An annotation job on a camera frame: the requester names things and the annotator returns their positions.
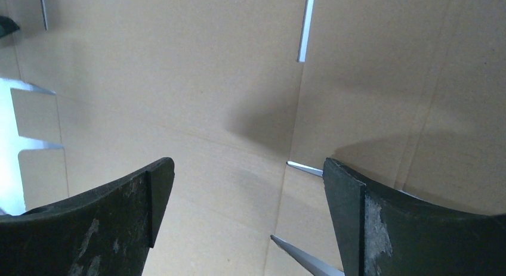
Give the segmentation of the brown cardboard box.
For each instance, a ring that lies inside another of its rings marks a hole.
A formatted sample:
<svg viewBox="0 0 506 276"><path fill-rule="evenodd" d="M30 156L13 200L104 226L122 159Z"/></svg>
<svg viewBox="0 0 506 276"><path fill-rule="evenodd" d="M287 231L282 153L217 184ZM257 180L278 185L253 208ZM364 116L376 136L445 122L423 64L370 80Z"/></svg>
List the brown cardboard box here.
<svg viewBox="0 0 506 276"><path fill-rule="evenodd" d="M26 209L161 157L175 181L145 275L340 268L332 157L435 204L505 212L505 0L1 0Z"/></svg>

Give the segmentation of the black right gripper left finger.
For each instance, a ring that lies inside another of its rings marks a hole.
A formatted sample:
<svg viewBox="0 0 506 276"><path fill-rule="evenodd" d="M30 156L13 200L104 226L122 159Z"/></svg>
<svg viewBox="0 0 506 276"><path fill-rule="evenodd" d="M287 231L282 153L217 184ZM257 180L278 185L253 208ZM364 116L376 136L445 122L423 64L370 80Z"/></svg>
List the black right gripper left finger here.
<svg viewBox="0 0 506 276"><path fill-rule="evenodd" d="M175 177L163 157L73 197L1 216L2 275L141 275Z"/></svg>

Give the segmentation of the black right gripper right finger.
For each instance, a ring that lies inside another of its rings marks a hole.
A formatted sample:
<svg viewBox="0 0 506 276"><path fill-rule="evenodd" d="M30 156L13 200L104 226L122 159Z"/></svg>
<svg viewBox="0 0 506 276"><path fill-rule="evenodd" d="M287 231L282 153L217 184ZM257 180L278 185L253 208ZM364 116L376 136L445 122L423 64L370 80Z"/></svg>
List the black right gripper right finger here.
<svg viewBox="0 0 506 276"><path fill-rule="evenodd" d="M505 215L441 207L331 158L323 183L346 275L505 274Z"/></svg>

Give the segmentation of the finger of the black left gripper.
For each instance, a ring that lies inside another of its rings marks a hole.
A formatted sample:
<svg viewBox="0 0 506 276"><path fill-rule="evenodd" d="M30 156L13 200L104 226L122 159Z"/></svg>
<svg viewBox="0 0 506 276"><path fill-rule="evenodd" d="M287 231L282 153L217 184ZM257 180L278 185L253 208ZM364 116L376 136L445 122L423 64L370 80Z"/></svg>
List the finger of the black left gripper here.
<svg viewBox="0 0 506 276"><path fill-rule="evenodd" d="M4 38L16 31L20 30L20 26L11 18L0 16L0 38Z"/></svg>

